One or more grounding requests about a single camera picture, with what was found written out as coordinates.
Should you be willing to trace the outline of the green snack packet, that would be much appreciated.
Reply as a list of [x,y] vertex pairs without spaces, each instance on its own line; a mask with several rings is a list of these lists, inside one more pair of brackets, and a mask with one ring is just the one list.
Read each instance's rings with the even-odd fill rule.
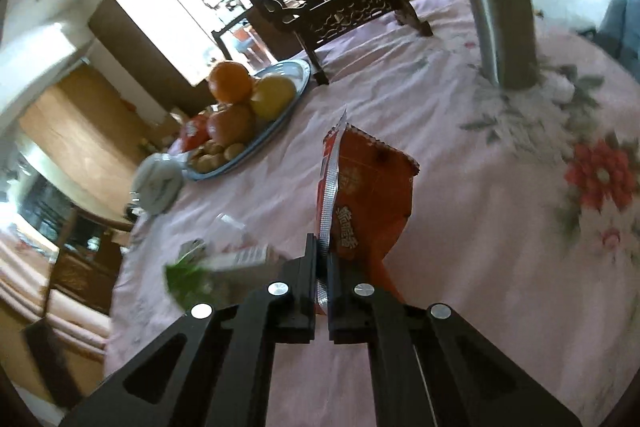
[[169,296],[183,311],[206,303],[215,306],[210,273],[198,264],[198,258],[185,254],[164,266],[165,284]]

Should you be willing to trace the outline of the white small carton box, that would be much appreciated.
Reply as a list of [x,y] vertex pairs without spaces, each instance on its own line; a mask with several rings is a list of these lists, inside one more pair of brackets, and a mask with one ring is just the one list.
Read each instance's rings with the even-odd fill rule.
[[277,260],[278,255],[270,246],[250,246],[206,257],[198,265],[212,272],[227,272],[259,268]]

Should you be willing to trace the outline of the clear plastic cup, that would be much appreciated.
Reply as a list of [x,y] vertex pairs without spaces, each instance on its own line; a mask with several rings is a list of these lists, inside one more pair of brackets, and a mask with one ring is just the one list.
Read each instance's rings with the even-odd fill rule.
[[227,213],[219,213],[208,231],[209,246],[217,253],[235,251],[250,243],[250,234],[242,222]]

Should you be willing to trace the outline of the red orange snack bag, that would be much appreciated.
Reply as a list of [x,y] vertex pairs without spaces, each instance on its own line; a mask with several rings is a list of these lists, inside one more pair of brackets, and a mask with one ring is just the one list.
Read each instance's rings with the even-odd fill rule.
[[317,190],[317,236],[322,254],[352,262],[364,280],[397,299],[384,267],[412,213],[419,163],[349,124],[342,114],[323,139]]

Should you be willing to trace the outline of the white ceramic lidded jar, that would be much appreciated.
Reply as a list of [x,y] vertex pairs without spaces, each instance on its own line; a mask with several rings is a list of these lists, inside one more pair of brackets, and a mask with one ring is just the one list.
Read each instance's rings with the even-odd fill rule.
[[155,153],[140,164],[132,180],[131,202],[150,216],[166,211],[183,186],[182,165],[174,156]]

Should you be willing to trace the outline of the pink floral door curtain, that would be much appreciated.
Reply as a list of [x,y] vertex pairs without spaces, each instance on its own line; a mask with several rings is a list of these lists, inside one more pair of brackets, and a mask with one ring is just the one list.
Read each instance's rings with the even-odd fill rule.
[[46,311],[63,343],[89,359],[103,361],[111,319],[61,291],[51,291],[45,308],[50,272],[51,263],[43,255],[1,232],[1,299],[29,323]]

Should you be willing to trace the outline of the red snack packet on plate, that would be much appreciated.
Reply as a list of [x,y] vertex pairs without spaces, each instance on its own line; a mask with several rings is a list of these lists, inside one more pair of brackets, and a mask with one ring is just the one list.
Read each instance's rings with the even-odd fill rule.
[[198,114],[182,126],[180,131],[181,152],[194,150],[209,140],[207,121],[207,114]]

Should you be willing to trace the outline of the red apple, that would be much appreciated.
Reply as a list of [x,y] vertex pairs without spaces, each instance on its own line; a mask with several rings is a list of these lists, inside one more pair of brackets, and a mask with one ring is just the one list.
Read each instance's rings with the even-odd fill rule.
[[248,144],[256,134],[256,117],[247,104],[234,104],[217,110],[208,117],[209,139],[220,146]]

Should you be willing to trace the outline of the yellow apple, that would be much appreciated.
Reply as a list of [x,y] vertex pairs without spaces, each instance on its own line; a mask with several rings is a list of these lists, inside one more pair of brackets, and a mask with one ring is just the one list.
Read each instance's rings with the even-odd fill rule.
[[257,117],[274,121],[288,108],[296,97],[294,82],[282,75],[267,75],[254,86],[250,105]]

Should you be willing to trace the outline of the orange fruit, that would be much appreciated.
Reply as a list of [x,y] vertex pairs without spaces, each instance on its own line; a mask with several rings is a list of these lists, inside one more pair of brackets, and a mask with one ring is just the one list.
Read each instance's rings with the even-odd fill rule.
[[209,91],[219,103],[247,102],[253,94],[254,81],[240,63],[220,61],[210,71],[207,83]]

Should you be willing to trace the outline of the blue rimmed fruit plate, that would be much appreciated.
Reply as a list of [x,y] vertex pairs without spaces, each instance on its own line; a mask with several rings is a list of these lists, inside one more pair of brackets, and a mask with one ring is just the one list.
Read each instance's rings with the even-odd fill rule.
[[218,62],[207,77],[215,103],[188,120],[177,141],[186,176],[212,179],[256,153],[293,114],[310,78],[302,60],[255,74],[238,62]]

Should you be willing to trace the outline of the dark wooden dining chair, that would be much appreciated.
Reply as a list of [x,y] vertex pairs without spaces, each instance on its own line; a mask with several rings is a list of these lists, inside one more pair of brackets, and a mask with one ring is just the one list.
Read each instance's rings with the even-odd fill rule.
[[292,32],[280,31],[258,9],[243,11],[219,29],[210,32],[227,60],[241,56],[254,70],[287,60],[303,51]]

